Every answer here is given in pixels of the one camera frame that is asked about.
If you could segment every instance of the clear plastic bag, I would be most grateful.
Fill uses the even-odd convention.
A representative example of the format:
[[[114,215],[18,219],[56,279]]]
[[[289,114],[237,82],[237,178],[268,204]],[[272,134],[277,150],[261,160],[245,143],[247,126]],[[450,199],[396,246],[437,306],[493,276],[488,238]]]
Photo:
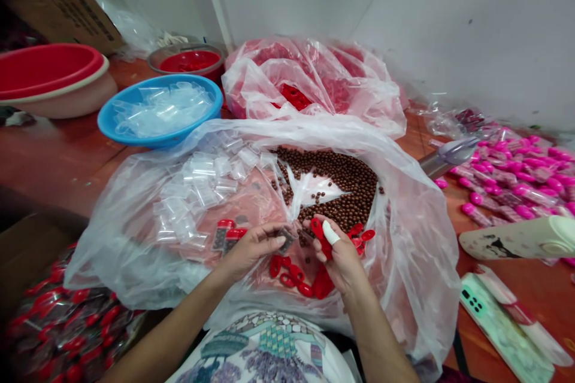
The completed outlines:
[[[411,112],[424,117],[427,129],[436,136],[454,140],[470,136],[488,139],[501,128],[479,108],[451,99],[445,93],[431,93],[425,98],[425,103],[426,108],[414,108]]]
[[[392,139],[405,135],[399,86],[381,58],[359,44],[251,40],[228,57],[222,84],[238,118],[288,119],[297,111],[348,114]]]
[[[153,204],[164,185],[174,181],[182,164],[199,144],[241,138],[261,152],[261,162],[245,183],[238,183],[219,206],[204,211],[198,230],[210,232],[203,250],[184,243],[159,242]],[[290,208],[274,190],[274,155],[278,145],[304,150],[332,148],[358,157],[373,169],[385,194],[376,193],[366,229],[376,236],[362,262],[370,283],[400,344],[426,381],[437,379],[455,331],[459,277],[458,247],[446,212],[446,200],[421,171],[381,130],[348,115],[321,112],[315,118],[298,115],[289,121],[212,120],[195,129],[171,150],[136,154],[124,161],[103,192],[65,273],[66,288],[105,285],[130,308],[158,309],[177,305],[220,260],[211,245],[218,221],[231,219],[248,228],[265,221],[291,223],[310,191],[321,184],[294,183]],[[311,284],[320,263],[310,247],[296,241],[287,251]],[[311,257],[310,263],[305,259]],[[326,330],[353,336],[340,295],[308,299],[270,278],[270,257],[232,287],[207,323],[221,329],[230,313],[242,307],[281,309],[300,315]]]

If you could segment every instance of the hand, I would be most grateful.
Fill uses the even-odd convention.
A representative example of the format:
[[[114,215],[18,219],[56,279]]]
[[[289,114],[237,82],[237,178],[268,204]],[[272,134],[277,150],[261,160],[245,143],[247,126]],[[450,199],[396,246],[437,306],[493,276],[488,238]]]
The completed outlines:
[[[364,265],[359,259],[353,242],[351,242],[332,219],[321,214],[315,214],[314,217],[318,218],[322,223],[324,220],[327,220],[334,232],[340,237],[340,240],[332,246],[333,260],[329,262],[322,252],[322,244],[317,238],[313,240],[313,248],[316,251],[317,259],[325,264],[331,281],[333,281],[341,295],[344,297],[350,292],[362,287],[365,283],[369,284]],[[310,225],[309,220],[304,222],[304,227],[309,229]]]
[[[216,269],[226,272],[226,278],[232,282],[241,280],[261,257],[276,252],[286,242],[284,236],[277,236],[282,227],[288,228],[285,223],[272,221],[251,228],[224,256]]]

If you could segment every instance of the cardboard box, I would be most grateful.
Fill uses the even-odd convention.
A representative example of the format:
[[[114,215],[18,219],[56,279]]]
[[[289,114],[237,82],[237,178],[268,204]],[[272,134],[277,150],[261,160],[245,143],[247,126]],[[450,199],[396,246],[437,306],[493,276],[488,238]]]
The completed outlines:
[[[2,323],[16,311],[24,291],[45,275],[58,254],[76,239],[41,214],[29,215],[0,233]]]
[[[49,42],[90,45],[104,55],[124,43],[95,0],[4,0],[6,5]]]

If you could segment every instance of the red plastic bag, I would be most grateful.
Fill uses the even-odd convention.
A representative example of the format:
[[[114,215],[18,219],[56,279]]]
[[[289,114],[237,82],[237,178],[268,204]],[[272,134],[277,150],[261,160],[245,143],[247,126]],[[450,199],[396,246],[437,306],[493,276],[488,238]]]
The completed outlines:
[[[226,102],[238,118],[289,119],[297,112],[347,114],[397,139],[407,122],[385,63],[358,44],[270,38],[244,43],[226,61]]]

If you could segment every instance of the green phone case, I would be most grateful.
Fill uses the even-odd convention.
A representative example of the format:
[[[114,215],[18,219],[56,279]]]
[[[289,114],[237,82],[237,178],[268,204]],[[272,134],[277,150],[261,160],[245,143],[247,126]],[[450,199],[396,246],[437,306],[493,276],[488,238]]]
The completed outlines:
[[[512,320],[473,273],[461,279],[459,301],[522,383],[547,383],[553,364]]]

